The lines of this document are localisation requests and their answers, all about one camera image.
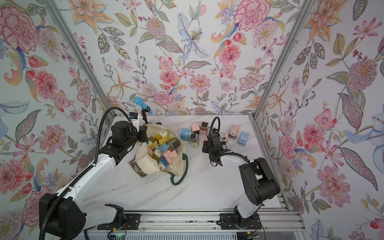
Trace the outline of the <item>pink round pencil sharpener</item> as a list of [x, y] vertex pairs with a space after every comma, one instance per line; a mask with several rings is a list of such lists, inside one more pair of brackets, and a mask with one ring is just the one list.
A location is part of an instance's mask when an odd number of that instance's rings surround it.
[[229, 131], [229, 138], [236, 139], [238, 132], [239, 132], [239, 126], [238, 125], [232, 125], [230, 131]]

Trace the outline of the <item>light blue pencil sharpener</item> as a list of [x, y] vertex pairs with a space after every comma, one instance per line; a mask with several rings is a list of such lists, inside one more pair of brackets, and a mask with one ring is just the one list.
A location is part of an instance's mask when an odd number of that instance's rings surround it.
[[191, 131], [189, 129], [181, 129], [180, 130], [180, 137], [183, 141], [188, 142], [190, 140]]

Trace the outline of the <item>blue round-front pencil sharpener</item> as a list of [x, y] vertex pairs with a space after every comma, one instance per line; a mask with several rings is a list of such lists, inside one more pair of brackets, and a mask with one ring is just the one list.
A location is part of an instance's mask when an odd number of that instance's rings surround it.
[[156, 147], [156, 150], [159, 150], [161, 153], [168, 150], [170, 147], [167, 145], [167, 143], [163, 143]]

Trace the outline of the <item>large pink pencil sharpener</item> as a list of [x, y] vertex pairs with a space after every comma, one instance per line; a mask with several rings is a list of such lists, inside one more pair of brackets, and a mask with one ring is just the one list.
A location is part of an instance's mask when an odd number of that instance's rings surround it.
[[200, 134], [200, 124], [197, 122], [191, 123], [191, 133], [192, 134]]

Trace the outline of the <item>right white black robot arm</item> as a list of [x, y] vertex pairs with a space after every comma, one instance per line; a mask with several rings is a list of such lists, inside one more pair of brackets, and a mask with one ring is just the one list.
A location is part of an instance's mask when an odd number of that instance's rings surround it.
[[242, 202], [235, 206], [232, 214], [220, 214], [221, 228], [260, 229], [258, 210], [265, 205], [265, 201], [273, 199], [281, 192], [267, 161], [264, 158], [250, 160], [242, 154], [226, 149], [218, 133], [207, 135], [202, 151], [209, 155], [214, 167], [227, 167], [238, 172], [246, 195]]

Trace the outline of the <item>pale green cube sharpener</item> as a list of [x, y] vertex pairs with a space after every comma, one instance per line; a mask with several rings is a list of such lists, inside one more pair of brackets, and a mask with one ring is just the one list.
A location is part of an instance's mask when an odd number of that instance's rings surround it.
[[200, 142], [199, 142], [199, 135], [198, 135], [198, 134], [195, 134], [195, 133], [192, 133], [192, 134], [190, 135], [189, 142], [190, 142], [190, 144], [191, 144], [192, 147], [194, 147], [194, 148], [198, 148], [199, 145], [200, 145]]

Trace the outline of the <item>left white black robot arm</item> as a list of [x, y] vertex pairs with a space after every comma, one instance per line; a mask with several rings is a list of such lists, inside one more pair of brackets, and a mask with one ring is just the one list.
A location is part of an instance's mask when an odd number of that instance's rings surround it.
[[105, 204], [99, 209], [84, 210], [84, 201], [102, 178], [133, 150], [136, 143], [145, 143], [147, 126], [134, 127], [127, 121], [116, 122], [112, 135], [97, 151], [95, 159], [76, 178], [54, 194], [45, 194], [39, 201], [41, 240], [51, 234], [73, 240], [84, 230], [99, 225], [119, 228], [126, 222], [123, 207]]

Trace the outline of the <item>cream pencil sharpener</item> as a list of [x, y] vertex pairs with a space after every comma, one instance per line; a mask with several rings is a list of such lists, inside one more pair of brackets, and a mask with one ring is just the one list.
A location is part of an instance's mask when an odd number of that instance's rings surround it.
[[226, 144], [228, 142], [228, 134], [224, 132], [220, 132], [219, 135], [220, 135], [221, 142]]

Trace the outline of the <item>small pink pencil sharpener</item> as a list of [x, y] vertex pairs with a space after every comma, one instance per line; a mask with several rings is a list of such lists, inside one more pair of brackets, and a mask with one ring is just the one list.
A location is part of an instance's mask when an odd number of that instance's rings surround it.
[[201, 122], [200, 124], [200, 134], [201, 135], [206, 135], [208, 132], [208, 123], [207, 122]]

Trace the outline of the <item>blue cube pencil sharpener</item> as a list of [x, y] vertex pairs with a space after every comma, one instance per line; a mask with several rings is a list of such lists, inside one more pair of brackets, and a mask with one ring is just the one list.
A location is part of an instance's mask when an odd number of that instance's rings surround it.
[[248, 132], [241, 132], [239, 139], [238, 139], [238, 144], [241, 146], [245, 146], [249, 140], [250, 134]]

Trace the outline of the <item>cream green tote bag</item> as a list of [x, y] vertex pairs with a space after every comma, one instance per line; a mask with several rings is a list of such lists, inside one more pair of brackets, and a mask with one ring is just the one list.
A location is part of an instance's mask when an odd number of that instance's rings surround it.
[[[188, 168], [189, 160], [186, 153], [187, 142], [179, 138], [172, 129], [169, 129], [159, 124], [146, 124], [147, 141], [140, 143], [134, 158], [129, 162], [130, 167], [141, 178], [156, 175], [159, 173], [169, 174], [171, 176], [171, 184], [177, 186], [185, 179]], [[159, 146], [155, 135], [159, 132], [168, 131], [169, 138], [176, 138], [180, 141], [180, 146], [175, 150], [178, 157], [169, 164], [162, 153], [156, 150]]]

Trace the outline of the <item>pink square pencil sharpener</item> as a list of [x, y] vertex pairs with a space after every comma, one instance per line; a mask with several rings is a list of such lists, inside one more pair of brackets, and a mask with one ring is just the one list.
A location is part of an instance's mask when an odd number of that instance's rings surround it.
[[203, 145], [205, 141], [207, 141], [208, 138], [206, 135], [199, 135], [199, 143], [200, 145]]

